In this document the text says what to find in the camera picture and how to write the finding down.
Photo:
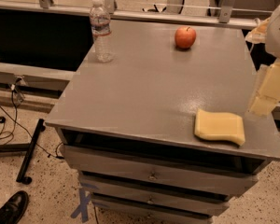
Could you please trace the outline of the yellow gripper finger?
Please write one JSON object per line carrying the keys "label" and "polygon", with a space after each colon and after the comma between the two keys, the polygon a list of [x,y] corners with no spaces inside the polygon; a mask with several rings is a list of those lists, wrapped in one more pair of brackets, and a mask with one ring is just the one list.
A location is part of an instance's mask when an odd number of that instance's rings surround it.
{"label": "yellow gripper finger", "polygon": [[256,19],[257,26],[245,36],[245,41],[252,44],[265,43],[269,21],[270,18],[263,21]]}
{"label": "yellow gripper finger", "polygon": [[268,116],[280,103],[280,59],[270,66],[261,65],[248,111],[256,116]]}

